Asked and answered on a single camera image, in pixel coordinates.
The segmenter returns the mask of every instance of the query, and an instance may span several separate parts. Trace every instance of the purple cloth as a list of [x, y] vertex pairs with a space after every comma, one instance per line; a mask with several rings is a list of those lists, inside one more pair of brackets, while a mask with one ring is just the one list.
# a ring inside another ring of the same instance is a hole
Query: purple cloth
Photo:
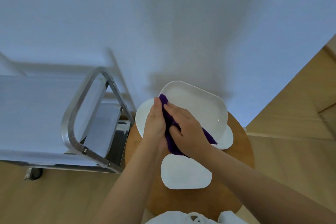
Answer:
[[[170, 151], [170, 153], [172, 153], [174, 155], [183, 155], [183, 156], [186, 156], [177, 147], [177, 145], [175, 144], [175, 142], [174, 142], [174, 140], [171, 137], [170, 132], [169, 132], [169, 128], [171, 127], [171, 125], [174, 125], [175, 127], [177, 127], [179, 131], [181, 131], [181, 128], [177, 124], [177, 122], [173, 119], [173, 117], [165, 110], [165, 108], [163, 108], [163, 105], [168, 103], [168, 99], [163, 94], [161, 94], [159, 96], [159, 98], [160, 98], [161, 103], [162, 103], [163, 117], [165, 118], [165, 121], [166, 121], [165, 136], [166, 136], [166, 140], [167, 140], [167, 144], [168, 144], [168, 150]], [[208, 139], [208, 142], [210, 144], [217, 144], [216, 141], [215, 141], [215, 139], [213, 139], [213, 137], [204, 128], [202, 128], [202, 129], [203, 129], [205, 137]]]

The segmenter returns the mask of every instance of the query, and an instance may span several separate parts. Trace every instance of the round wooden table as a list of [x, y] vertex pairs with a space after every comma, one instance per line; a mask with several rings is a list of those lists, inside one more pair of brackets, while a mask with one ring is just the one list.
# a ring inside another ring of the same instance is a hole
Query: round wooden table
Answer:
[[[230, 113], [227, 124], [233, 132], [233, 145], [224, 152], [254, 168], [251, 144], [244, 129]], [[134, 124], [126, 143], [126, 165], [141, 139], [137, 126]], [[241, 206], [242, 203], [215, 176], [212, 176], [209, 186], [203, 189], [168, 189], [162, 182], [160, 167], [156, 170], [147, 202], [147, 209], [154, 215], [166, 211], [197, 212], [215, 221], [221, 212], [231, 210], [236, 213]]]

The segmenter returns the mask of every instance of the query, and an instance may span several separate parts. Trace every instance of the white plate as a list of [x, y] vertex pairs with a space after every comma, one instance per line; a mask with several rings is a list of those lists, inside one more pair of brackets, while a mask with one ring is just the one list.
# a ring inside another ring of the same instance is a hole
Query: white plate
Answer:
[[154, 104], [154, 99], [151, 98], [141, 104], [141, 106], [138, 108], [136, 114], [135, 114], [135, 123], [136, 127], [138, 128], [139, 134], [141, 137], [144, 136], [144, 129], [145, 129], [145, 123], [147, 116], [149, 114], [149, 111], [151, 110], [152, 106]]
[[216, 142], [223, 137], [228, 110], [220, 97], [181, 81], [168, 83], [160, 94], [166, 95], [170, 103], [190, 111]]
[[229, 149], [233, 144], [233, 133], [230, 129], [229, 125], [226, 125], [226, 129], [224, 132], [224, 135], [221, 139], [219, 139], [217, 142], [217, 145], [214, 145], [216, 148], [221, 150]]
[[168, 154], [161, 164], [161, 178], [170, 189], [201, 189], [210, 184], [212, 173], [192, 158]]

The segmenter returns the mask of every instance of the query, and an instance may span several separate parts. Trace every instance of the metal handle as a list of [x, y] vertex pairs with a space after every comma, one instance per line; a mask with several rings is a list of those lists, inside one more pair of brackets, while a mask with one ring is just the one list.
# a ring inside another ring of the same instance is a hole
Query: metal handle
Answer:
[[103, 74], [105, 77], [108, 85], [111, 87], [113, 93], [115, 94], [119, 104], [121, 105], [121, 108], [124, 109], [125, 114], [130, 121], [131, 125], [134, 124], [134, 119], [130, 113], [130, 111], [127, 108], [127, 105], [125, 104], [124, 100], [121, 97], [120, 91], [118, 90], [118, 87], [115, 85], [115, 82], [111, 76], [111, 74], [108, 72], [108, 70], [105, 67], [97, 67], [94, 69], [91, 69], [88, 73], [88, 75], [85, 77], [84, 81], [79, 86], [75, 96], [71, 100], [69, 106], [65, 110], [65, 113], [63, 115], [62, 123], [61, 123], [61, 136], [62, 140], [66, 147], [68, 147], [70, 150], [72, 150], [76, 154], [82, 154], [86, 156], [87, 158], [90, 158], [91, 160], [94, 160], [102, 167], [111, 169], [112, 171], [116, 173], [121, 173], [121, 168], [117, 165], [111, 163], [106, 158], [100, 156], [99, 154], [96, 154], [94, 151], [88, 149], [84, 145], [80, 144], [74, 133], [74, 125], [75, 125], [75, 119], [77, 116], [77, 113], [79, 111], [79, 108], [81, 107], [87, 93], [89, 92], [91, 85], [93, 84], [94, 80], [97, 78], [99, 74]]

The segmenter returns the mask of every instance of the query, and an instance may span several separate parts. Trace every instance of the white shirt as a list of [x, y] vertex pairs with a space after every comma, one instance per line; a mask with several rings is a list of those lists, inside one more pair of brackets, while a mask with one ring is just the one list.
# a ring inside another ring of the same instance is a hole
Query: white shirt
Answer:
[[168, 211], [163, 214], [156, 216], [155, 218], [151, 219], [150, 221], [146, 222], [146, 224], [247, 224], [237, 215], [235, 215], [232, 211], [225, 211], [221, 212], [218, 217], [218, 221], [215, 222], [204, 217], [202, 214], [199, 213], [182, 213], [180, 211]]

